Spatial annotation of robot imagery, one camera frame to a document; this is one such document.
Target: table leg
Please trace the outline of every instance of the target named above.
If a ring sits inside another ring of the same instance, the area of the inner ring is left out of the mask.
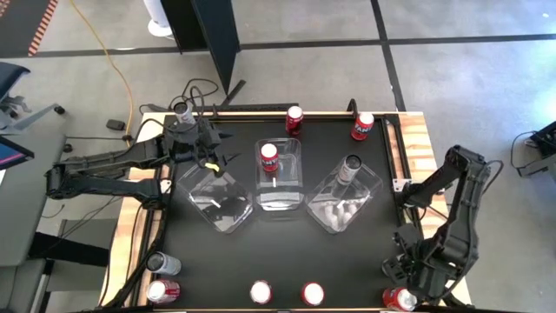
[[[109,250],[36,232],[29,256],[104,267],[108,265]]]

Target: black table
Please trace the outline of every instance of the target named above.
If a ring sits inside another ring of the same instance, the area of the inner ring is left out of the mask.
[[[301,141],[304,190],[313,189],[345,156],[359,155],[383,181],[382,191],[345,232],[328,234],[306,211],[275,214],[256,208],[232,234],[217,232],[187,198],[175,191],[169,207],[162,251],[179,258],[183,270],[177,281],[183,294],[171,309],[279,309],[307,308],[301,287],[318,282],[325,308],[380,308],[381,292],[391,286],[381,272],[381,262],[399,253],[392,241],[400,225],[392,182],[390,148],[385,119],[376,117],[366,141],[354,141],[349,131],[353,119],[306,118]],[[221,121],[218,127],[235,136],[224,140],[222,150],[241,153],[228,166],[229,174],[246,190],[255,192],[255,142],[286,137],[283,118],[251,118],[243,123]],[[179,179],[190,165],[175,169]],[[249,289],[255,280],[267,280],[274,298],[268,305],[254,304]]]

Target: transparent plastic bin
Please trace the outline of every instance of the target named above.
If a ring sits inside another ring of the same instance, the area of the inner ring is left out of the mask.
[[[349,185],[339,184],[337,176],[344,160],[305,198],[309,214],[332,234],[346,230],[382,189],[382,180],[365,164]]]
[[[228,173],[195,166],[177,182],[188,200],[218,231],[231,233],[253,211],[251,195]]]
[[[278,149],[278,169],[267,172],[261,164],[261,148],[271,143]],[[263,210],[294,210],[303,201],[301,143],[293,138],[259,140],[255,144],[256,202]]]

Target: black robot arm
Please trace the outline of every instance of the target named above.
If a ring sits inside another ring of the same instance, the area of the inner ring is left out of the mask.
[[[407,184],[398,195],[400,205],[428,207],[433,195],[459,179],[447,221],[432,238],[424,239],[412,225],[400,227],[394,240],[404,253],[387,259],[383,269],[398,285],[406,286],[421,302],[449,299],[453,287],[479,258],[475,220],[490,168],[484,157],[458,145],[444,164],[423,183]],[[454,280],[453,287],[445,286]]]
[[[156,179],[133,182],[117,178],[124,176],[125,171],[132,167],[158,169],[170,161],[194,161],[220,176],[226,159],[215,148],[222,138],[229,136],[204,118],[198,119],[195,125],[164,127],[162,135],[134,143],[127,150],[71,157],[55,163],[45,174],[46,195],[53,199],[67,199],[81,194],[132,196],[145,209],[160,208],[163,204],[162,192]]]

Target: black panel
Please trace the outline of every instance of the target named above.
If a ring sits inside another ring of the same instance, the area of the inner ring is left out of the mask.
[[[191,0],[215,61],[222,87],[228,94],[240,41],[231,0]]]
[[[382,119],[369,138],[358,143],[349,132],[353,121],[305,121],[302,143],[303,185],[313,189],[347,154],[358,154],[384,184],[391,183]],[[255,142],[286,136],[284,122],[219,123],[234,137],[224,140],[226,153],[242,153],[228,172],[255,191]],[[190,165],[180,164],[179,179]],[[182,272],[168,277],[182,286],[182,295],[161,308],[260,308],[249,297],[251,284],[269,281],[273,301],[263,308],[306,308],[300,299],[304,283],[319,282],[326,293],[320,308],[380,308],[381,292],[391,287],[381,262],[400,253],[392,241],[398,218],[394,197],[383,186],[347,230],[328,234],[306,212],[306,206],[280,218],[256,209],[232,234],[217,232],[175,192],[169,208],[163,251],[182,261]]]
[[[174,32],[180,51],[206,49],[201,25],[189,0],[162,0],[166,18]]]

